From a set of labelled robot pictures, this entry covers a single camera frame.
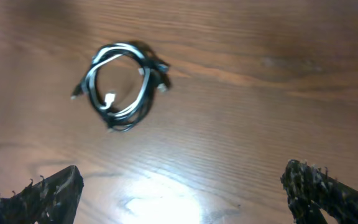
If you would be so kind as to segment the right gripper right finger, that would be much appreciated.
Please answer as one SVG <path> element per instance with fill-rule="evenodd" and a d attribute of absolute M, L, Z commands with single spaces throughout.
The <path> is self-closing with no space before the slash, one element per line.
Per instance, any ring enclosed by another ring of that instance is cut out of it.
<path fill-rule="evenodd" d="M 290 160 L 280 178 L 296 224 L 326 223 L 323 210 L 338 223 L 358 224 L 358 191 L 320 167 Z"/>

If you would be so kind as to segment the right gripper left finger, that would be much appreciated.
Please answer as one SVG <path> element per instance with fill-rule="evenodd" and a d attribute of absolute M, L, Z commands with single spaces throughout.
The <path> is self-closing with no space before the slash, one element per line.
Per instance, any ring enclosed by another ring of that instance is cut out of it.
<path fill-rule="evenodd" d="M 71 165 L 11 198 L 0 196 L 0 224 L 73 224 L 84 187 L 77 166 Z"/>

